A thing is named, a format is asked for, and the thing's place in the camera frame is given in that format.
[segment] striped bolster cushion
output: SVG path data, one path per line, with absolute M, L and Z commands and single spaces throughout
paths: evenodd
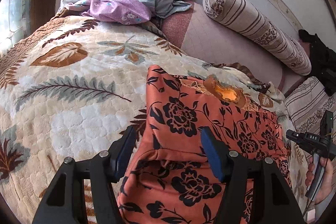
M 324 86 L 316 77 L 310 77 L 285 100 L 289 118 L 297 132 L 320 133 L 320 121 L 325 110 L 334 113 L 334 130 L 336 129 L 336 94 L 329 97 Z M 336 172 L 336 160 L 332 162 Z M 336 176 L 333 177 L 332 186 L 336 189 Z
M 275 27 L 246 0 L 203 0 L 205 13 L 273 54 L 300 75 L 311 71 L 310 60 L 295 39 Z

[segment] gripper handle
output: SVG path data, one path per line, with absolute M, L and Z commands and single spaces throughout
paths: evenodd
M 313 155 L 314 158 L 314 179 L 311 182 L 311 185 L 308 188 L 308 191 L 306 193 L 306 197 L 309 198 L 310 200 L 312 199 L 312 197 L 314 197 L 313 201 L 315 201 L 316 195 L 320 190 L 321 187 L 321 180 L 324 174 L 324 167 L 320 164 L 320 156 L 318 154 L 314 154 Z

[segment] leaf-patterned blanket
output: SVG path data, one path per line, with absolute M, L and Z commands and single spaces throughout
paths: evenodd
M 272 83 L 260 93 L 244 73 L 189 57 L 139 26 L 80 16 L 52 19 L 0 59 L 0 193 L 22 224 L 32 222 L 66 156 L 89 159 L 130 124 L 141 140 L 151 85 L 147 70 L 154 64 L 171 75 L 241 89 L 247 100 L 275 111 L 284 131 L 294 129 Z M 307 163 L 302 151 L 292 149 L 293 191 L 304 207 Z M 94 223 L 89 182 L 85 193 Z

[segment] cable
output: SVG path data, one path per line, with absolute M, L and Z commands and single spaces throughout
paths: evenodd
M 320 185 L 321 185 L 321 183 L 323 182 L 324 175 L 325 175 L 326 170 L 327 170 L 327 165 L 328 165 L 328 159 L 329 159 L 329 152 L 330 152 L 331 142 L 332 142 L 332 139 L 331 139 L 330 142 L 329 142 L 329 146 L 328 146 L 328 154 L 327 154 L 327 162 L 325 163 L 325 167 L 324 167 L 324 172 L 323 172 L 323 175 L 322 175 L 322 179 L 320 180 L 319 184 L 317 185 L 317 188 L 319 188 Z M 312 201 L 314 200 L 316 194 L 317 194 L 317 192 L 314 193 L 314 195 L 312 196 L 310 202 L 309 202 L 308 205 L 306 206 L 306 208 L 305 208 L 305 210 L 304 210 L 304 212 L 303 212 L 303 216 L 306 215 L 306 213 L 307 213 L 307 211 L 308 211 L 308 209 L 309 209 L 309 207 L 310 207 Z

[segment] orange floral fabric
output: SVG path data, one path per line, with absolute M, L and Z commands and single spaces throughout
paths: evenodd
M 186 85 L 192 82 L 199 85 Z M 202 148 L 200 132 L 205 126 L 249 159 L 273 158 L 291 185 L 276 115 L 260 106 L 244 110 L 237 106 L 239 102 L 219 100 L 195 86 L 204 87 L 203 81 L 149 67 L 146 129 L 118 196 L 126 223 L 213 222 L 225 184 L 213 175 Z M 249 221 L 252 196 L 249 181 L 241 223 Z

